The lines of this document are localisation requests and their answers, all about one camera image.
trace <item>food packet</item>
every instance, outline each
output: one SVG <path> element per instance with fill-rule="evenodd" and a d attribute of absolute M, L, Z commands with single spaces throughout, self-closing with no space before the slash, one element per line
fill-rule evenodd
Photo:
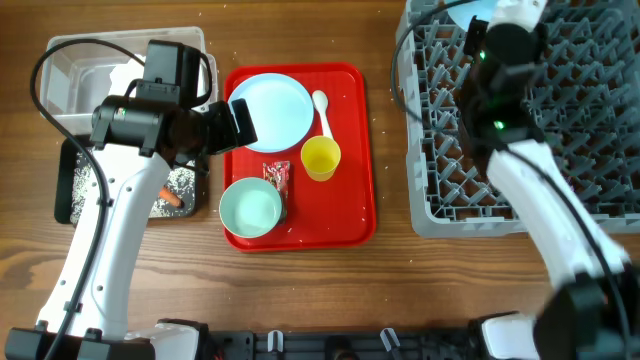
<path fill-rule="evenodd" d="M 283 223 L 287 218 L 287 200 L 289 198 L 289 173 L 291 163 L 289 161 L 276 161 L 272 164 L 262 164 L 262 178 L 273 185 L 282 198 L 282 215 L 278 223 Z"/>

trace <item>light blue bowl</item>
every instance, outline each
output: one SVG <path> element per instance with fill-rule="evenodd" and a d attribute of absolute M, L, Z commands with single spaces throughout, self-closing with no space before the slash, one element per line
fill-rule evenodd
<path fill-rule="evenodd" d="M 251 239 L 273 229 L 282 214 L 280 193 L 268 181 L 246 178 L 233 183 L 220 199 L 220 220 L 233 235 Z"/>

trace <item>wooden table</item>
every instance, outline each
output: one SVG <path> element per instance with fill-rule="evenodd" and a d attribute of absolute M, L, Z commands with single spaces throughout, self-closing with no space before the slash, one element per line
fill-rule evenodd
<path fill-rule="evenodd" d="M 29 75 L 51 37 L 100 31 L 199 26 L 220 84 L 241 65 L 324 61 L 353 63 L 367 83 L 375 236 L 347 250 L 238 253 L 212 210 L 222 188 L 221 159 L 213 159 L 206 204 L 192 218 L 149 224 L 131 285 L 130 328 L 163 317 L 217 330 L 422 328 L 541 307 L 550 287 L 526 235 L 426 240 L 411 228 L 406 125 L 389 92 L 404 1 L 225 1 L 0 5 L 0 346 L 10 327 L 34 324 L 73 235 L 53 219 L 63 138 L 31 103 Z M 617 238 L 640 254 L 633 236 Z"/>

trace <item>gray dish rack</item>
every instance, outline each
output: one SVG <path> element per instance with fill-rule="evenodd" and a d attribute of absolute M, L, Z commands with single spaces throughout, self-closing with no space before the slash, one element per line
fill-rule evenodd
<path fill-rule="evenodd" d="M 437 0 L 407 0 L 396 41 Z M 609 233 L 640 233 L 640 10 L 635 0 L 556 1 L 547 7 L 544 74 L 528 106 L 558 166 Z M 408 107 L 411 221 L 423 237 L 494 237 L 525 231 L 506 199 L 478 175 L 457 137 L 454 92 L 471 58 L 465 32 L 436 15 L 398 59 Z"/>

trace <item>white spoon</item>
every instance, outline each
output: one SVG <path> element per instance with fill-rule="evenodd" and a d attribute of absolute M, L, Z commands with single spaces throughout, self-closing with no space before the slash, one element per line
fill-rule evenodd
<path fill-rule="evenodd" d="M 316 90 L 313 92 L 311 98 L 313 99 L 313 107 L 315 107 L 318 114 L 320 114 L 322 135 L 333 139 L 333 134 L 331 134 L 331 128 L 329 127 L 329 120 L 327 120 L 327 107 L 329 106 L 329 99 L 327 99 L 327 95 L 321 90 Z"/>

